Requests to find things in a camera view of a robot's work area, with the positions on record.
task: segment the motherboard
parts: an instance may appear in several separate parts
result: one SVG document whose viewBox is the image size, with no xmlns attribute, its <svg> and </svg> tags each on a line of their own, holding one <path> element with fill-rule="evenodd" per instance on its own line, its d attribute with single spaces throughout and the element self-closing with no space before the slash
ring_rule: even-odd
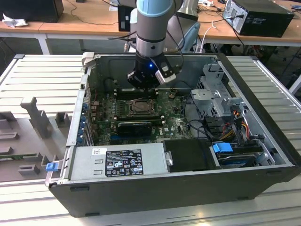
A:
<svg viewBox="0 0 301 226">
<path fill-rule="evenodd" d="M 183 117 L 185 95 L 175 89 L 97 94 L 92 102 L 95 145 L 160 143 L 192 138 Z"/>
</svg>

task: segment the computer case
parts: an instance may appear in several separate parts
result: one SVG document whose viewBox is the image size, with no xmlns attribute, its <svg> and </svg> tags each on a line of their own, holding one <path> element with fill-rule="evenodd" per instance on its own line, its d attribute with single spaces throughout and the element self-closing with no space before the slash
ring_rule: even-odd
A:
<svg viewBox="0 0 301 226">
<path fill-rule="evenodd" d="M 294 13 L 269 0 L 228 0 L 222 17 L 239 35 L 280 38 Z"/>
<path fill-rule="evenodd" d="M 62 0 L 0 0 L 0 18 L 3 15 L 26 21 L 58 22 L 64 7 Z"/>
</svg>

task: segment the power supply label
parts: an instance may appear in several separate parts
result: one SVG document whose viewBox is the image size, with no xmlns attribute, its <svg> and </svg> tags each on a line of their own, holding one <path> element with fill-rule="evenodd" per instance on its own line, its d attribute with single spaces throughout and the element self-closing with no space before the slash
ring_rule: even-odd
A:
<svg viewBox="0 0 301 226">
<path fill-rule="evenodd" d="M 108 151 L 105 156 L 105 175 L 121 177 L 143 174 L 141 149 Z"/>
</svg>

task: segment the wooden desk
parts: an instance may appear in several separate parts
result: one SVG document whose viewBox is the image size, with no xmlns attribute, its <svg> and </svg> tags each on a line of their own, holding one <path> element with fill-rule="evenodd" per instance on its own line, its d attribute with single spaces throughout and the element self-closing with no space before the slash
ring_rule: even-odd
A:
<svg viewBox="0 0 301 226">
<path fill-rule="evenodd" d="M 290 4 L 294 2 L 276 0 L 280 5 L 291 8 Z M 225 5 L 214 0 L 214 3 L 223 7 Z M 83 40 L 99 40 L 107 39 L 111 36 L 122 36 L 126 32 L 118 31 L 118 24 L 113 24 L 118 21 L 118 13 L 109 11 L 109 5 L 100 0 L 87 0 L 85 3 L 76 3 L 75 0 L 63 0 L 64 12 L 58 23 L 42 23 L 29 22 L 27 27 L 9 28 L 0 23 L 0 36 L 2 37 L 20 37 L 20 38 L 36 38 L 39 40 L 43 54 L 51 54 L 51 49 L 48 45 L 48 39 L 78 39 L 81 49 Z M 81 20 L 95 24 L 113 24 L 113 25 L 95 25 L 83 23 Z M 215 12 L 201 12 L 199 21 L 219 20 L 221 17 Z M 205 42 L 221 43 L 221 44 L 240 44 L 235 33 L 229 24 L 225 21 L 217 22 L 217 29 L 211 29 L 207 35 Z M 204 36 L 206 30 L 211 26 L 211 23 L 201 23 L 199 35 Z M 246 45 L 268 45 L 268 46 L 301 46 L 301 19 L 293 19 L 288 26 L 282 38 L 257 37 L 257 36 L 240 36 L 241 40 Z"/>
<path fill-rule="evenodd" d="M 118 13 L 109 11 L 109 5 L 100 0 L 88 0 L 85 3 L 77 3 L 75 0 L 63 0 L 64 12 L 58 23 L 44 23 L 40 33 L 57 33 L 57 34 L 83 34 L 83 35 L 107 35 L 122 36 L 126 32 L 118 31 Z M 95 25 L 87 24 L 83 21 L 95 24 L 113 24 L 113 25 Z"/>
</svg>

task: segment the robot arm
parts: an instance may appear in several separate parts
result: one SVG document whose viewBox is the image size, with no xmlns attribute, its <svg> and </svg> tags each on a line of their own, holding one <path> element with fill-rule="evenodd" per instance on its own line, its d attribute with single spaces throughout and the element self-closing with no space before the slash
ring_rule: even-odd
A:
<svg viewBox="0 0 301 226">
<path fill-rule="evenodd" d="M 119 0 L 137 7 L 137 41 L 134 71 L 127 80 L 138 89 L 150 89 L 175 79 L 180 67 L 172 67 L 163 54 L 169 19 L 183 0 Z"/>
</svg>

